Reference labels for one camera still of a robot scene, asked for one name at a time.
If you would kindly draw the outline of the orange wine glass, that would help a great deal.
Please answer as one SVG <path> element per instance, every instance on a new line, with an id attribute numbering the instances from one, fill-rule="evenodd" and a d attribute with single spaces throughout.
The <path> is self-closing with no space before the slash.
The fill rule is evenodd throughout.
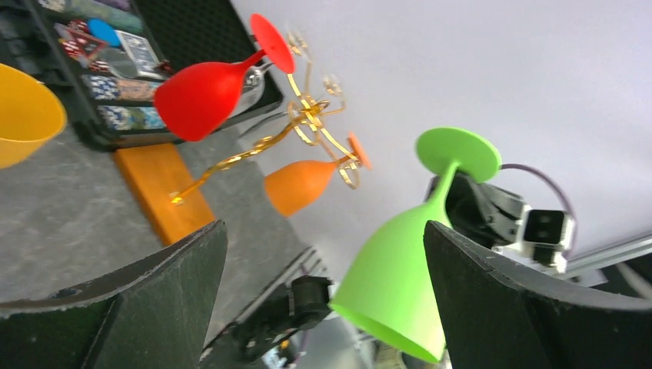
<path id="1" fill-rule="evenodd" d="M 336 145 L 341 151 L 339 154 L 321 143 L 329 155 L 327 161 L 296 161 L 267 175 L 264 189 L 275 210 L 289 218 L 306 208 L 323 195 L 336 173 L 349 188 L 358 188 L 359 170 L 372 169 L 372 164 L 355 134 L 350 133 L 347 142 L 348 148 Z"/>

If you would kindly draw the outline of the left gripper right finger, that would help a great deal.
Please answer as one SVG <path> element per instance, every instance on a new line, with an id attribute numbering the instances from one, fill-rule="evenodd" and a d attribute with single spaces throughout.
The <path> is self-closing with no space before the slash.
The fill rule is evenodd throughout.
<path id="1" fill-rule="evenodd" d="M 649 368 L 651 302 L 581 287 L 436 221 L 424 250 L 455 368 Z"/>

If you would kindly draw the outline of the green wine glass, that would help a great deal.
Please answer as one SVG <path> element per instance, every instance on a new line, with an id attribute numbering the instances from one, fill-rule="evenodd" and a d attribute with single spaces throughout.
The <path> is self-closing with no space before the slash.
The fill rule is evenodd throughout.
<path id="1" fill-rule="evenodd" d="M 445 336 L 424 253 L 424 228 L 429 221 L 451 226 L 445 203 L 458 171 L 485 182 L 498 173 L 502 160 L 487 139 L 455 127 L 424 132 L 416 141 L 416 153 L 438 177 L 433 194 L 369 237 L 330 306 L 385 344 L 437 362 L 444 353 Z"/>

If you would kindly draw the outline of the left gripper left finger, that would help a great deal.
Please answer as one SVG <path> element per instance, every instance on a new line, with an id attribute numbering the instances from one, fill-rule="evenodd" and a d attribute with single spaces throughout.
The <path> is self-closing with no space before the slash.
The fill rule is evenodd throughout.
<path id="1" fill-rule="evenodd" d="M 213 221 L 112 273 L 1 306 L 3 368 L 195 368 L 228 238 Z"/>

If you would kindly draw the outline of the red wine glass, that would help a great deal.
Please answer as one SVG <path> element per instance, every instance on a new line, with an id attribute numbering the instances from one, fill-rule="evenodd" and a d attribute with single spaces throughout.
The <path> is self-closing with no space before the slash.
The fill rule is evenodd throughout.
<path id="1" fill-rule="evenodd" d="M 153 105 L 167 129 L 184 141 L 200 141 L 235 110 L 248 69 L 267 56 L 286 74 L 295 70 L 291 51 L 281 33 L 264 16 L 250 17 L 260 49 L 244 61 L 207 61 L 184 68 L 160 85 Z"/>

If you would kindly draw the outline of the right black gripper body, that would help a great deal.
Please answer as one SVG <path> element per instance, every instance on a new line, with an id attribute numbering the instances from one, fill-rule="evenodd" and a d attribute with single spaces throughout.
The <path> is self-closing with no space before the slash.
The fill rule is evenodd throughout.
<path id="1" fill-rule="evenodd" d="M 448 192 L 445 210 L 456 232 L 491 249 L 516 242 L 525 201 L 518 194 L 477 183 L 459 171 Z"/>

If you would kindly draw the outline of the yellow wine glass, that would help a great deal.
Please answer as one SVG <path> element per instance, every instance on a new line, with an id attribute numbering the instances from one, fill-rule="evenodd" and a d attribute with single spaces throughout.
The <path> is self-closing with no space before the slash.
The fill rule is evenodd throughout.
<path id="1" fill-rule="evenodd" d="M 16 165 L 59 135 L 68 115 L 59 98 L 39 80 L 1 65 L 1 168 Z"/>

